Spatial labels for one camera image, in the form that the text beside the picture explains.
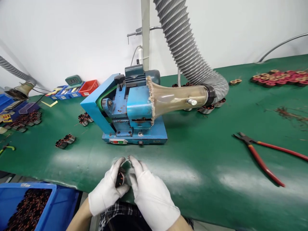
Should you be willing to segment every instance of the red plastic box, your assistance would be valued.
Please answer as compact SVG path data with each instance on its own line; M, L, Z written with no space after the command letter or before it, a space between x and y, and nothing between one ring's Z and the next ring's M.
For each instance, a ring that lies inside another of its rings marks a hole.
M79 93L86 97L91 94L98 87L97 80L86 81L83 86L80 88Z

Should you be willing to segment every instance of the worker's arm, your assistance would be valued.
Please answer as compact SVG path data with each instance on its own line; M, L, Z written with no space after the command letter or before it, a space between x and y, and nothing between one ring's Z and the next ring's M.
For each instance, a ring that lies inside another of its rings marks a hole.
M89 230L92 214L90 212L89 200L83 202L66 231L86 231Z
M171 199L165 183L142 161L129 156L135 175L130 174L135 203L152 230L191 231Z
M124 196L129 190L127 184L123 184L116 188L116 177L119 167L125 161L121 157L114 163L110 170L105 173L105 177L99 182L95 189L89 193L88 198L81 205L67 231L84 231L89 230L89 223L92 216L101 214L109 209L115 202Z
M168 231L192 231L193 229L187 224L184 217L180 216Z

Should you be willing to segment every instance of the blue machine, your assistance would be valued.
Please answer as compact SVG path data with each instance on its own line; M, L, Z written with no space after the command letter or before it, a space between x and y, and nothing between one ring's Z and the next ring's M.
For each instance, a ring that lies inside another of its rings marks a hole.
M113 144L165 143L162 117L152 125L152 103L146 77L160 85L158 70L144 71L143 65L125 68L125 76L111 75L80 105L104 132L102 139Z

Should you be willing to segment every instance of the metal pole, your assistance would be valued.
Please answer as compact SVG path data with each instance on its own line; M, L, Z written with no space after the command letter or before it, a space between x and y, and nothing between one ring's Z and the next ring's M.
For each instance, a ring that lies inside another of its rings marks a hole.
M150 0L141 0L142 19L142 49L143 49L143 70L149 70L150 55Z
M290 42L290 41L292 41L292 40L294 40L294 39L298 39L298 38L300 38L300 37L304 37L304 36L307 36L307 35L308 35L308 33L301 34L301 35L295 36L295 37L293 37L293 38L291 38L291 39L288 39L288 40L286 40L286 41L284 41L284 42L278 44L277 46L275 46L274 48L272 48L269 52L267 52L267 53L259 60L259 62L262 62L262 61L265 59L266 56L268 56L273 50L276 50L278 47L280 47L280 46L282 46L282 45L286 44L287 42Z

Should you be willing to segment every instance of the flexible exhaust hose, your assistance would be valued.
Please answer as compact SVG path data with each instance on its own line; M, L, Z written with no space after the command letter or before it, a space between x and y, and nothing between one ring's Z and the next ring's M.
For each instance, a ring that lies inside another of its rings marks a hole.
M222 100L229 91L226 79L204 61L193 37L186 0L154 0L163 33L177 67L193 85L212 86L216 93L213 103Z
M25 81L30 82L31 84L33 84L33 86L36 85L36 80L34 78L16 69L12 64L6 61L2 56L0 56L0 66L3 67L8 72L12 73L13 75L17 76L18 78L21 78Z

